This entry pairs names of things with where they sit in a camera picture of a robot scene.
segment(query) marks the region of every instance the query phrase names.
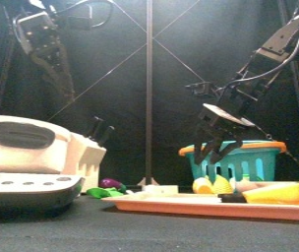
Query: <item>orange tray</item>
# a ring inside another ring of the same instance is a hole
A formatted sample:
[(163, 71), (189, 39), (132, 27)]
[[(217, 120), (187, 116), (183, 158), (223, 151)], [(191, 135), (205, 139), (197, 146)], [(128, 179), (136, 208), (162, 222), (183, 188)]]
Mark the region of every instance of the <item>orange tray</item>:
[(103, 200), (123, 211), (299, 221), (299, 206), (221, 203), (214, 195), (135, 193)]

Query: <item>table surface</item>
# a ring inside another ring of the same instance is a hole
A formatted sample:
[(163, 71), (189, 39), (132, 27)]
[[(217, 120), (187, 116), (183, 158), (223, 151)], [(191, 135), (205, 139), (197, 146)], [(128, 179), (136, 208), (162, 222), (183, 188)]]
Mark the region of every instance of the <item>table surface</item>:
[(0, 213), (0, 251), (299, 251), (299, 221), (124, 212), (83, 195), (60, 213)]

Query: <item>metal pole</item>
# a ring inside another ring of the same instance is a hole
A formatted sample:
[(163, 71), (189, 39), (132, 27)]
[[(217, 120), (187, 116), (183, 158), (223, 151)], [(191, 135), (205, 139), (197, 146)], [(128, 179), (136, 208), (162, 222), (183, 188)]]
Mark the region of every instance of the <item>metal pole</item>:
[(152, 183), (152, 0), (147, 0), (146, 184)]

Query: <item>black backdrop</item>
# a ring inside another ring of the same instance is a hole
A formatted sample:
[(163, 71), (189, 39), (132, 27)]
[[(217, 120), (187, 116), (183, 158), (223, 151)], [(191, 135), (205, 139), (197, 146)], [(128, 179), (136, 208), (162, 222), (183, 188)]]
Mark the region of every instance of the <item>black backdrop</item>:
[[(115, 132), (100, 175), (134, 185), (146, 175), (147, 1), (114, 2), (112, 18), (102, 28), (62, 33), (78, 95), (72, 105), (55, 115), (58, 95), (17, 45), (0, 114), (49, 120), (80, 134), (94, 116), (104, 118)], [(294, 3), (286, 2), (289, 13)], [(223, 85), (234, 77), (282, 26), (278, 1), (155, 0), (152, 13), (152, 176), (160, 184), (190, 185), (190, 166), (178, 151), (193, 144), (197, 115), (211, 100), (191, 96), (186, 85)], [(253, 118), (299, 157), (299, 105), (292, 81), (271, 89)], [(299, 179), (299, 165), (288, 156), (278, 159), (277, 179)]]

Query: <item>toy food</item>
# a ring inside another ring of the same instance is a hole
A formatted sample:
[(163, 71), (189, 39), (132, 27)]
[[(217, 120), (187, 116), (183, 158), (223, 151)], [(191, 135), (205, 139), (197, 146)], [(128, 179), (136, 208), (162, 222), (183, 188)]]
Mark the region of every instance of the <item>toy food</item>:
[(213, 194), (213, 185), (207, 177), (199, 177), (193, 182), (193, 192), (195, 194)]
[(221, 175), (217, 175), (217, 180), (213, 185), (213, 192), (215, 194), (234, 193), (234, 189), (229, 180)]
[(274, 184), (245, 191), (242, 194), (253, 204), (299, 205), (299, 182)]
[(104, 178), (100, 181), (99, 187), (102, 188), (115, 188), (120, 193), (126, 192), (126, 186), (112, 178)]

